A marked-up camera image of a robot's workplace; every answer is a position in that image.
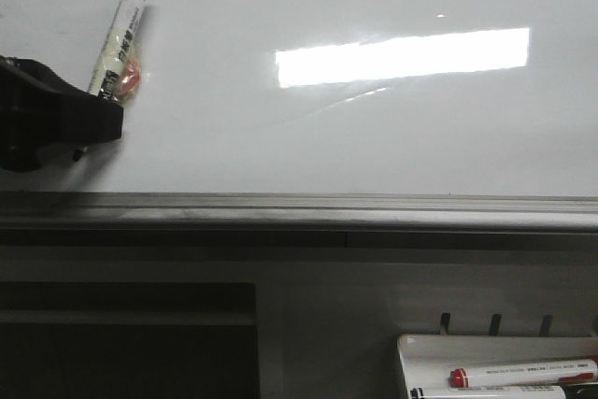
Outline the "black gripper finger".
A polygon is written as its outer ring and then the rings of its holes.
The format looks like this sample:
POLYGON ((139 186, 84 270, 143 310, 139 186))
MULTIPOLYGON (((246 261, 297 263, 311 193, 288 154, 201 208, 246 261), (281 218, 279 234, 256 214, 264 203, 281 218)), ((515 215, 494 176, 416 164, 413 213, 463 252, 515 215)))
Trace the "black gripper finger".
POLYGON ((121 138, 123 109, 64 81, 44 64, 1 60, 1 167, 34 171, 121 138))

